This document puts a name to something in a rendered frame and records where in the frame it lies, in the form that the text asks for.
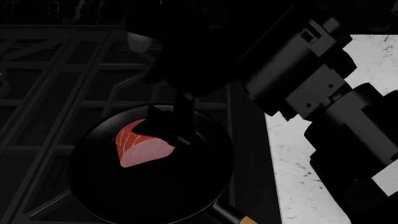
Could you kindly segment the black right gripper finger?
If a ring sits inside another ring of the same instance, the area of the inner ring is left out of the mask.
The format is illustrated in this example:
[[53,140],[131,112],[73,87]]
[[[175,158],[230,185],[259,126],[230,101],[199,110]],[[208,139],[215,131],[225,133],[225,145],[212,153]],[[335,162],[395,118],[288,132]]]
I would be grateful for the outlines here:
[[174,133],[180,144],[190,146],[196,135],[194,119],[195,97],[185,91],[176,92]]
[[171,123],[171,111],[163,111],[154,105],[150,105],[146,118],[133,128],[133,133],[161,139],[172,147],[176,147],[177,139],[171,130]]

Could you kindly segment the raw salmon fillet piece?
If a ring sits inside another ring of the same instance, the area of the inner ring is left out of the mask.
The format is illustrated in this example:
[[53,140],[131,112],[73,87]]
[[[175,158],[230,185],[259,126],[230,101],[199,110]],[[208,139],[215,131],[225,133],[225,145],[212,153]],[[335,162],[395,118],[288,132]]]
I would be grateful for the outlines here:
[[122,167],[131,167],[169,156],[175,147],[166,141],[136,134],[132,130],[145,119],[123,127],[116,136],[116,149]]

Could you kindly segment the grey bowl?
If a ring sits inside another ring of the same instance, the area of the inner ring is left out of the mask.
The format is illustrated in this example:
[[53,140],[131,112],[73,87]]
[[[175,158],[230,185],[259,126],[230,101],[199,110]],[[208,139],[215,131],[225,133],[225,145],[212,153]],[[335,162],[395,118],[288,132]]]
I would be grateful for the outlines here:
[[160,40],[130,32],[127,33],[127,42],[129,49],[139,54],[148,52],[150,49],[157,49],[163,46]]

